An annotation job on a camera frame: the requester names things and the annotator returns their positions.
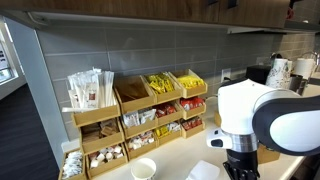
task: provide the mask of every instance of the wooden organizer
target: wooden organizer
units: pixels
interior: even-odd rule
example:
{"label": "wooden organizer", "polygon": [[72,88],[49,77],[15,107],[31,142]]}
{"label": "wooden organizer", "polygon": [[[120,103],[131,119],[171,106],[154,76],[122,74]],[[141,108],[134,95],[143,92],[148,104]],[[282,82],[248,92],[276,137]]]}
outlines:
{"label": "wooden organizer", "polygon": [[[63,173],[63,166],[64,166],[64,163],[67,159],[67,155],[71,152],[74,152],[74,151],[79,151],[80,149],[74,149],[72,151],[68,151],[66,153],[63,154],[63,162],[62,162],[62,166],[61,166],[61,169],[60,169],[60,173],[59,173],[59,177],[58,177],[58,180],[62,180],[62,173]],[[71,178],[68,178],[68,180],[87,180],[87,175],[86,175],[86,172],[85,172],[85,157],[82,156],[82,173],[81,174],[78,174],[78,175],[75,175],[75,176],[72,176]]]}
{"label": "wooden organizer", "polygon": [[205,127],[206,127],[206,126],[205,126],[204,121],[202,121],[202,125],[199,125],[199,126],[197,126],[197,127],[194,127],[194,128],[192,128],[192,129],[190,129],[190,130],[188,130],[188,131],[186,131],[186,130],[183,128],[183,126],[181,125],[181,135],[182,135],[183,138],[186,139],[186,138],[189,138],[189,137],[191,137],[191,136],[193,136],[193,135],[195,135],[195,134],[203,131],[203,130],[205,129]]}
{"label": "wooden organizer", "polygon": [[123,144],[121,144],[122,147],[122,153],[123,153],[123,157],[119,158],[119,159],[114,159],[108,163],[105,163],[103,165],[100,165],[96,168],[90,169],[90,160],[88,158],[88,156],[86,156],[86,167],[87,167],[87,174],[89,179],[92,179],[95,176],[98,176],[102,173],[111,171],[113,169],[116,169],[124,164],[128,163],[128,156],[126,153],[126,150],[123,146]]}
{"label": "wooden organizer", "polygon": [[179,137],[181,137],[181,130],[180,130],[180,131],[173,132],[173,133],[171,133],[171,134],[169,134],[169,135],[167,135],[167,136],[164,136],[164,137],[162,137],[162,138],[159,138],[159,137],[157,136],[158,146],[161,146],[161,145],[163,145],[163,144],[166,144],[167,142],[170,142],[170,141],[172,141],[172,140],[174,140],[174,139],[177,139],[177,138],[179,138]]}
{"label": "wooden organizer", "polygon": [[147,121],[144,124],[141,124],[139,126],[133,126],[130,128],[127,128],[122,120],[121,120],[121,123],[123,126],[125,138],[129,139],[133,136],[137,136],[143,132],[146,132],[146,131],[149,131],[149,130],[156,128],[158,126],[158,119],[157,119],[157,117],[155,117],[154,120],[152,120],[152,121]]}
{"label": "wooden organizer", "polygon": [[82,127],[95,122],[104,121],[107,119],[119,117],[121,115],[119,103],[116,100],[116,105],[97,110],[87,111],[83,113],[71,113],[71,119],[75,127]]}
{"label": "wooden organizer", "polygon": [[182,71],[176,71],[176,72],[169,72],[169,75],[172,77],[172,79],[174,79],[177,84],[181,87],[182,89],[182,97],[183,98],[190,98],[190,97],[194,97],[194,96],[198,96],[201,94],[205,94],[208,91],[208,85],[207,83],[204,82],[203,86],[198,86],[198,87],[194,87],[192,89],[186,89],[179,81],[178,81],[178,77],[183,76],[183,75],[191,75],[194,77],[198,77],[200,78],[196,73],[194,73],[193,71],[191,71],[190,69],[188,70],[182,70]]}
{"label": "wooden organizer", "polygon": [[179,108],[182,109],[182,118],[185,119],[185,120],[193,118],[193,117],[198,116],[198,115],[201,115],[201,114],[205,113],[206,110],[207,110],[206,104],[203,103],[203,106],[200,106],[200,107],[197,107],[197,108],[193,108],[193,109],[190,109],[189,111],[186,111],[181,106],[179,101],[180,100],[177,100],[176,103],[179,105]]}
{"label": "wooden organizer", "polygon": [[119,119],[117,119],[117,124],[118,124],[118,128],[119,128],[119,132],[116,134],[113,134],[111,136],[108,137],[104,137],[95,141],[91,141],[91,142],[86,142],[84,143],[82,140],[82,130],[81,128],[79,128],[79,132],[80,132],[80,147],[81,147],[81,151],[84,155],[88,155],[90,153],[93,153],[95,151],[99,151],[102,148],[105,147],[110,147],[113,146],[115,144],[119,144],[124,142],[124,133],[122,130],[122,126],[119,122]]}
{"label": "wooden organizer", "polygon": [[151,107],[156,104],[156,97],[141,76],[117,79],[115,93],[121,105],[122,114]]}
{"label": "wooden organizer", "polygon": [[[145,78],[145,76],[141,76],[141,77],[143,79],[143,82],[149,86],[149,83],[148,83],[147,79]],[[169,76],[169,80],[171,81],[171,83],[175,89],[174,91],[163,93],[163,94],[156,94],[154,92],[154,90],[149,86],[149,88],[152,90],[152,93],[156,97],[157,104],[162,104],[162,103],[172,101],[172,100],[175,100],[175,99],[178,99],[181,97],[181,94],[182,94],[181,87],[170,76]]]}
{"label": "wooden organizer", "polygon": [[153,134],[153,137],[154,137],[154,142],[153,143],[147,144],[145,146],[142,146],[141,148],[138,148],[138,149],[132,150],[132,151],[129,150],[128,142],[126,142],[125,146],[126,146],[126,150],[128,152],[129,160],[134,159],[134,158],[136,158],[138,156],[141,156],[141,155],[143,155],[143,154],[145,154],[145,153],[157,148],[158,147],[158,142],[157,142],[157,139],[156,139],[155,136],[156,135]]}
{"label": "wooden organizer", "polygon": [[183,110],[181,109],[181,106],[179,106],[176,102],[172,102],[171,104],[174,105],[177,112],[158,118],[158,126],[171,123],[183,117],[182,116]]}

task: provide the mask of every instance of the wooden cabinet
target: wooden cabinet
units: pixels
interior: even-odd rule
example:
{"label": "wooden cabinet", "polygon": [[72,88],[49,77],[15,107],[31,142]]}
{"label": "wooden cabinet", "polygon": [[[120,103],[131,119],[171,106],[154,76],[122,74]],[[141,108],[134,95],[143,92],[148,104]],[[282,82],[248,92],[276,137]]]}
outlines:
{"label": "wooden cabinet", "polygon": [[219,23],[282,28],[290,0],[238,0],[228,9],[229,0],[220,0]]}
{"label": "wooden cabinet", "polygon": [[206,0],[2,0],[0,9],[216,23],[219,3],[208,5]]}

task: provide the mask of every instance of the paper cup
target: paper cup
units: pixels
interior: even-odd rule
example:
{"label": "paper cup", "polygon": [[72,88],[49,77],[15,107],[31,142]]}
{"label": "paper cup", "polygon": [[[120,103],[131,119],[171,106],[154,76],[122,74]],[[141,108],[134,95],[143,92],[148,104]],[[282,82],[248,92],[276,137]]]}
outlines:
{"label": "paper cup", "polygon": [[131,174],[135,180],[154,180],[156,163],[149,158],[136,161],[131,167]]}

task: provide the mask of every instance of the white countertop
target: white countertop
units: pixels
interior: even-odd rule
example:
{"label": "white countertop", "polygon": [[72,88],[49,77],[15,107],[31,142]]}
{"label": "white countertop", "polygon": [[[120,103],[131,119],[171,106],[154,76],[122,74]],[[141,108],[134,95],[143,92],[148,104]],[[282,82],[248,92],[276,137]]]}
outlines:
{"label": "white countertop", "polygon": [[[137,159],[143,157],[148,157],[155,161],[157,165],[156,180],[184,180],[199,160],[218,166],[220,168],[218,179],[230,179],[222,166],[222,163],[227,160],[226,151],[209,148],[206,145],[207,131],[216,127],[213,123],[213,117],[209,116],[204,119],[206,119],[206,129],[204,131],[188,139],[181,137],[168,142],[133,159],[126,165],[95,177],[94,180],[133,180],[130,167]],[[303,158],[281,154],[279,160],[259,165],[260,179],[288,179],[300,165]]]}

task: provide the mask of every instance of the white robot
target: white robot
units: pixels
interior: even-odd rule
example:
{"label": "white robot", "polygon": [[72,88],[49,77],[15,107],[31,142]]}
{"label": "white robot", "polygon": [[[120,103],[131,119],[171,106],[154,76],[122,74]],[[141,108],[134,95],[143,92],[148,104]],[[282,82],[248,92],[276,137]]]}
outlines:
{"label": "white robot", "polygon": [[284,154],[320,153],[320,96],[302,98],[249,79],[229,81],[218,91],[221,128],[207,144],[227,149],[223,163],[232,180],[257,179],[258,142]]}

